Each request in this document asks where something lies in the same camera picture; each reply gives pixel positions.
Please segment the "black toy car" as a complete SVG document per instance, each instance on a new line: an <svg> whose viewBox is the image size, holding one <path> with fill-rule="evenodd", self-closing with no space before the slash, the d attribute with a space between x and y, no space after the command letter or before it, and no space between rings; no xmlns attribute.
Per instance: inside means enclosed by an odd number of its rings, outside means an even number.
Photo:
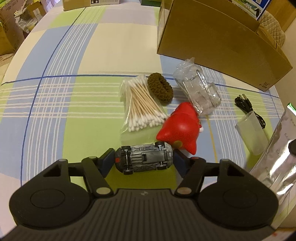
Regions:
<svg viewBox="0 0 296 241"><path fill-rule="evenodd" d="M125 175L135 172L165 170L173 164L173 149L162 141L151 144L122 146L115 152L115 166Z"/></svg>

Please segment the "red toy figure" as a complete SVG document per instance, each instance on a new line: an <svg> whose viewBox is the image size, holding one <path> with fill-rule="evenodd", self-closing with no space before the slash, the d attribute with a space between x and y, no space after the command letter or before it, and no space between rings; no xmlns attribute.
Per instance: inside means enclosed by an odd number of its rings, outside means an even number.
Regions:
<svg viewBox="0 0 296 241"><path fill-rule="evenodd" d="M186 150L194 155L197 138L202 125L197 112L190 102L182 102L165 120L156 139L171 145L174 149Z"/></svg>

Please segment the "bag of cotton swabs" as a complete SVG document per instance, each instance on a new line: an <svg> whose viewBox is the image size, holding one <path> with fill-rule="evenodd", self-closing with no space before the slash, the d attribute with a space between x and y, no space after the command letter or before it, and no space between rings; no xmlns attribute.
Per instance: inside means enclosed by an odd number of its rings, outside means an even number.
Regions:
<svg viewBox="0 0 296 241"><path fill-rule="evenodd" d="M160 126L168 117L149 90L147 77L144 75L123 80L119 96L125 106L123 132L138 132Z"/></svg>

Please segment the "translucent plastic cup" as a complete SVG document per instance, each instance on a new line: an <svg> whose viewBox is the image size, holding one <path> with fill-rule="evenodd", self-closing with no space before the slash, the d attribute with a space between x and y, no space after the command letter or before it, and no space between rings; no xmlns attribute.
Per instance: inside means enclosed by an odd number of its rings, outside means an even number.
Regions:
<svg viewBox="0 0 296 241"><path fill-rule="evenodd" d="M267 147L268 140L255 112L251 111L247 113L238 121L235 128L250 153L254 156L261 155Z"/></svg>

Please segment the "clear plastic bag with clips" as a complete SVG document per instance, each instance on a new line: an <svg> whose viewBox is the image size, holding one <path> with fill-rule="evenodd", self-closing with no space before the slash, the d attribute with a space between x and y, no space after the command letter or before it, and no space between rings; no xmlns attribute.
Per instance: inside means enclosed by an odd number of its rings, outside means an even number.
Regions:
<svg viewBox="0 0 296 241"><path fill-rule="evenodd" d="M194 60L192 57L179 64L173 78L198 115L209 115L221 104L221 96L216 85L206 80L201 66Z"/></svg>

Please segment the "brown knitted hair scrunchie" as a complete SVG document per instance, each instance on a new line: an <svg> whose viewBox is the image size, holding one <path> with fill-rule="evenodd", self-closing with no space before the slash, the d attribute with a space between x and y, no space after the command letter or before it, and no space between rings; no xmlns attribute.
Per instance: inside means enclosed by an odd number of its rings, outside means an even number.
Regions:
<svg viewBox="0 0 296 241"><path fill-rule="evenodd" d="M171 103L174 91L163 75L157 72L152 73L147 79L147 84L150 91L162 104L167 105Z"/></svg>

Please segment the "silver foil pouch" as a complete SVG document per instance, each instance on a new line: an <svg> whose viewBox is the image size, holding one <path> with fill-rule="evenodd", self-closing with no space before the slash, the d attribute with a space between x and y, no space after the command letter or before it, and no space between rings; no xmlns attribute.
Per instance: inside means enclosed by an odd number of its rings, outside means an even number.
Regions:
<svg viewBox="0 0 296 241"><path fill-rule="evenodd" d="M251 174L273 191L274 228L295 228L295 107L289 103Z"/></svg>

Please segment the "checkered bed sheet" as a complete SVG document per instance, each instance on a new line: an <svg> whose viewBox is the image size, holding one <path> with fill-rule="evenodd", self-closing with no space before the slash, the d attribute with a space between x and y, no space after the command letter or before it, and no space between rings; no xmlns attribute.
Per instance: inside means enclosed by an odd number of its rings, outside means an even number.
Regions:
<svg viewBox="0 0 296 241"><path fill-rule="evenodd" d="M15 227L11 195L60 158L79 162L121 146L124 79L163 74L171 113L186 97L178 59L157 54L159 9L138 1L64 11L56 4L13 57L1 84L1 234Z"/></svg>

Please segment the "brown cardboard box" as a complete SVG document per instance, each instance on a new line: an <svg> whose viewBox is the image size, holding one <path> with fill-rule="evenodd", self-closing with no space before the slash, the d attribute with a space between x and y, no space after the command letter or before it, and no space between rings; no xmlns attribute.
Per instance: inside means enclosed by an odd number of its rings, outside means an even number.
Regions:
<svg viewBox="0 0 296 241"><path fill-rule="evenodd" d="M279 44L229 1L162 1L157 53L267 91L292 70Z"/></svg>

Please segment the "brown cardboard carton left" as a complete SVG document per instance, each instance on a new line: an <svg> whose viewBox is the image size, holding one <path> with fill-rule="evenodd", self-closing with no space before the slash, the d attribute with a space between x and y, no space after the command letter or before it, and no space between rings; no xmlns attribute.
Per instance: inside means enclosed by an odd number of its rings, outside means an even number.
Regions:
<svg viewBox="0 0 296 241"><path fill-rule="evenodd" d="M16 24L14 13L24 1L4 1L1 3L1 56L15 53L24 41L23 31Z"/></svg>

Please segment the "quilted beige chair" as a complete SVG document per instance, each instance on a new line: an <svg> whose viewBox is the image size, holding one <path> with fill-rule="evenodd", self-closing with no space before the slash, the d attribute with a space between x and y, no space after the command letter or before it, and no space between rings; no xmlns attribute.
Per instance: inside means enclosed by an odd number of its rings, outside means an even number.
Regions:
<svg viewBox="0 0 296 241"><path fill-rule="evenodd" d="M260 25L273 37L277 44L282 47L285 43L285 33L282 30L278 20L268 11L265 11L258 19Z"/></svg>

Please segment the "white appliance product box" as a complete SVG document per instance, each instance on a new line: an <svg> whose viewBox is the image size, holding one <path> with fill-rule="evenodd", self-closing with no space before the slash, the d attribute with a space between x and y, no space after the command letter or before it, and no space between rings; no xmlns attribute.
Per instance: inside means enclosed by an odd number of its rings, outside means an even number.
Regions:
<svg viewBox="0 0 296 241"><path fill-rule="evenodd" d="M119 4L120 0L62 0L62 3L63 10L69 11L73 9L86 8L90 6Z"/></svg>

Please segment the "open box of clutter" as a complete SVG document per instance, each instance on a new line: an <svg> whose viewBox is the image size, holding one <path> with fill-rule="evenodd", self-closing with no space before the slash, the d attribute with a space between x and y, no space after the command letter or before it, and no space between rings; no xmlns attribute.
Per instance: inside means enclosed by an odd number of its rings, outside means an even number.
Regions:
<svg viewBox="0 0 296 241"><path fill-rule="evenodd" d="M27 34L45 15L41 1L24 1L21 8L14 13L16 25Z"/></svg>

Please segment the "dark blue milk carton box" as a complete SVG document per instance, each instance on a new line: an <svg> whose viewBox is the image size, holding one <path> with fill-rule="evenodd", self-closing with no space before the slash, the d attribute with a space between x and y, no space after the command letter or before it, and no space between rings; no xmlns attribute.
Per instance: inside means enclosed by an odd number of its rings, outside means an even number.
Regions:
<svg viewBox="0 0 296 241"><path fill-rule="evenodd" d="M231 0L230 2L258 20L265 12L271 0Z"/></svg>

